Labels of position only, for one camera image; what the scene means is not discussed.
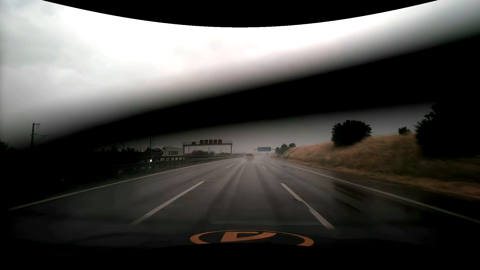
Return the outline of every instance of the solid white line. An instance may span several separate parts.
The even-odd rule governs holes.
[[[75,194],[82,193],[82,192],[87,192],[87,191],[90,191],[90,190],[94,190],[94,189],[98,189],[98,188],[102,188],[102,187],[106,187],[106,186],[111,186],[111,185],[115,185],[115,184],[121,184],[121,183],[124,183],[124,182],[132,181],[132,180],[137,180],[137,179],[140,179],[140,178],[150,177],[150,176],[154,176],[154,175],[158,175],[158,174],[162,174],[162,173],[167,173],[167,172],[173,172],[173,171],[183,170],[183,169],[187,169],[187,168],[191,168],[191,167],[195,167],[195,166],[206,165],[206,164],[215,163],[215,162],[220,162],[220,161],[226,161],[226,160],[217,160],[217,161],[213,161],[213,162],[208,162],[208,163],[202,163],[202,164],[192,165],[192,166],[183,167],[183,168],[178,168],[178,169],[174,169],[174,170],[170,170],[170,171],[166,171],[166,172],[158,172],[158,173],[154,173],[154,174],[150,174],[150,175],[145,175],[145,176],[140,176],[140,177],[137,177],[137,178],[128,179],[128,180],[124,180],[124,181],[120,181],[120,182],[115,182],[115,183],[111,183],[111,184],[106,184],[106,185],[102,185],[102,186],[97,186],[97,187],[93,187],[93,188],[89,188],[89,189],[85,189],[85,190],[81,190],[81,191],[77,191],[77,192],[72,192],[72,193],[68,193],[68,194],[64,194],[64,195],[60,195],[60,196],[56,196],[56,197],[44,199],[44,200],[37,201],[37,202],[33,202],[33,203],[27,203],[27,204],[24,204],[24,205],[16,206],[16,207],[7,209],[7,211],[12,211],[12,210],[24,208],[24,207],[27,207],[27,206],[31,206],[31,205],[35,205],[35,204],[39,204],[39,203],[43,203],[43,202],[48,202],[48,201],[55,200],[55,199],[60,199],[60,198],[63,198],[63,197],[75,195]]]
[[[320,221],[325,227],[327,227],[327,229],[335,229],[332,226],[332,224],[330,224],[317,211],[315,211],[315,209],[313,209],[310,205],[308,205],[308,203],[306,203],[297,194],[295,194],[295,192],[293,192],[293,190],[291,190],[289,187],[287,187],[284,183],[280,183],[280,185],[282,185],[285,189],[287,189],[288,192],[290,192],[290,194],[292,194],[298,201],[304,203],[308,207],[308,210],[310,211],[310,213],[312,213],[318,219],[318,221]]]
[[[161,206],[159,206],[159,207],[153,209],[152,211],[146,213],[143,217],[141,217],[141,218],[135,220],[134,222],[132,222],[132,225],[137,225],[137,224],[139,224],[140,222],[146,220],[148,217],[150,217],[151,215],[155,214],[158,210],[160,210],[160,209],[162,209],[163,207],[169,205],[171,202],[173,202],[174,200],[180,198],[182,195],[185,195],[185,193],[187,193],[187,192],[191,191],[192,189],[198,187],[198,186],[201,185],[203,182],[205,182],[205,181],[201,181],[200,183],[194,185],[193,187],[191,187],[191,188],[185,190],[184,192],[176,195],[175,197],[171,198],[170,200],[168,200],[167,202],[165,202],[165,203],[162,204]]]
[[[312,172],[312,171],[309,171],[309,170],[306,170],[306,169],[302,169],[302,168],[299,168],[299,167],[295,167],[295,166],[292,166],[292,165],[288,165],[288,164],[285,164],[285,163],[282,163],[282,162],[278,162],[278,161],[275,161],[275,160],[273,160],[273,161],[274,161],[274,162],[277,162],[277,163],[280,163],[280,164],[283,164],[283,165],[286,165],[286,166],[290,166],[290,167],[293,167],[293,168],[297,168],[297,169],[300,169],[300,170],[304,170],[304,171],[307,171],[307,172]],[[447,214],[450,214],[450,215],[452,215],[452,216],[456,216],[456,217],[463,218],[463,219],[466,219],[466,220],[469,220],[469,221],[474,221],[474,222],[480,223],[479,220],[476,220],[476,219],[473,219],[473,218],[469,218],[469,217],[467,217],[467,216],[463,216],[463,215],[460,215],[460,214],[457,214],[457,213],[454,213],[454,212],[450,212],[450,211],[448,211],[448,210],[441,209],[441,208],[438,208],[438,207],[435,207],[435,206],[431,206],[431,205],[424,204],[424,203],[421,203],[421,202],[418,202],[418,201],[414,201],[414,200],[411,200],[411,199],[403,198],[403,197],[400,197],[400,196],[397,196],[397,195],[394,195],[394,194],[391,194],[391,193],[387,193],[387,192],[384,192],[384,191],[381,191],[381,190],[377,190],[377,189],[373,189],[373,188],[370,188],[370,187],[366,187],[366,186],[362,186],[362,185],[359,185],[359,184],[355,184],[355,183],[352,183],[352,182],[349,182],[349,181],[345,181],[345,180],[342,180],[342,179],[338,179],[338,178],[335,178],[335,177],[332,177],[332,176],[328,176],[328,175],[325,175],[325,174],[321,174],[321,173],[318,173],[318,172],[312,172],[312,173],[315,173],[315,174],[318,174],[318,175],[321,175],[321,176],[325,176],[325,177],[328,177],[328,178],[332,178],[332,179],[335,179],[335,180],[337,180],[337,181],[345,182],[345,183],[348,183],[348,184],[351,184],[351,185],[354,185],[354,186],[359,186],[359,187],[362,187],[362,188],[365,188],[365,189],[373,190],[373,191],[376,191],[376,192],[379,192],[379,193],[382,193],[382,194],[385,194],[385,195],[389,195],[389,196],[392,196],[392,197],[395,197],[395,198],[398,198],[398,199],[402,199],[402,200],[405,200],[405,201],[408,201],[408,202],[411,202],[411,203],[415,203],[415,204],[418,204],[418,205],[421,205],[421,206],[425,206],[425,207],[428,207],[428,208],[431,208],[431,209],[434,209],[434,210],[437,210],[437,211],[440,211],[440,212],[443,212],[443,213],[447,213]]]

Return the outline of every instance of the overhead sign gantry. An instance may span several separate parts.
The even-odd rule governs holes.
[[[198,142],[183,142],[183,152],[185,153],[185,147],[190,147],[190,146],[230,146],[230,153],[232,153],[232,141],[223,141],[223,140],[200,140]]]

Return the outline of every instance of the truck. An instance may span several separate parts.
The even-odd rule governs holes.
[[[183,156],[183,148],[177,148],[177,147],[168,147],[168,146],[156,146],[152,149],[153,151],[153,156],[154,157],[178,157],[178,156]]]

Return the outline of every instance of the dry grass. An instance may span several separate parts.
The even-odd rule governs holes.
[[[300,164],[480,199],[480,158],[437,160],[422,156],[415,135],[372,136],[344,148],[332,143],[289,149],[281,157]]]

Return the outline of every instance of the cloud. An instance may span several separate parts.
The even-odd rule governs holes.
[[[478,31],[478,13],[475,1],[444,0],[320,24],[221,28],[1,0],[0,136],[13,144],[24,138],[17,120],[25,126],[43,121],[57,132],[60,122],[65,129],[78,126],[60,121],[62,115],[80,114],[85,124],[99,121],[98,115],[108,121],[234,91],[243,82],[288,79],[433,46]]]

